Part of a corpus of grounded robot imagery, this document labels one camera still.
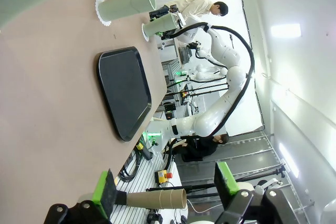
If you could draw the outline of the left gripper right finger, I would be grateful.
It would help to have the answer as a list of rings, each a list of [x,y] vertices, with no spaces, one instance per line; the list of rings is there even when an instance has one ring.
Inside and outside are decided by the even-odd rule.
[[[280,189],[269,189],[264,194],[240,189],[226,162],[215,164],[214,184],[224,211],[216,223],[294,223],[295,213]]]

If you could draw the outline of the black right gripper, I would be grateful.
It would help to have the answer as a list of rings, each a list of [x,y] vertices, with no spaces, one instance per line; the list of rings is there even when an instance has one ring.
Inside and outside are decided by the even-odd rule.
[[[169,13],[169,9],[161,8],[152,12],[149,12],[150,20],[158,19],[166,14]],[[157,36],[160,37],[161,40],[170,39],[170,37],[176,33],[177,31],[181,30],[184,27],[184,17],[180,12],[173,12],[171,13],[174,28],[172,30],[158,32],[156,33]]]

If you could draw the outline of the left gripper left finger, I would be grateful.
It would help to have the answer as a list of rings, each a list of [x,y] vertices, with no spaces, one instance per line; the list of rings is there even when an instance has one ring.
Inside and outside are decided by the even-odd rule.
[[[91,199],[78,202],[71,208],[64,204],[50,206],[44,223],[110,223],[116,197],[117,189],[112,171],[103,171]]]

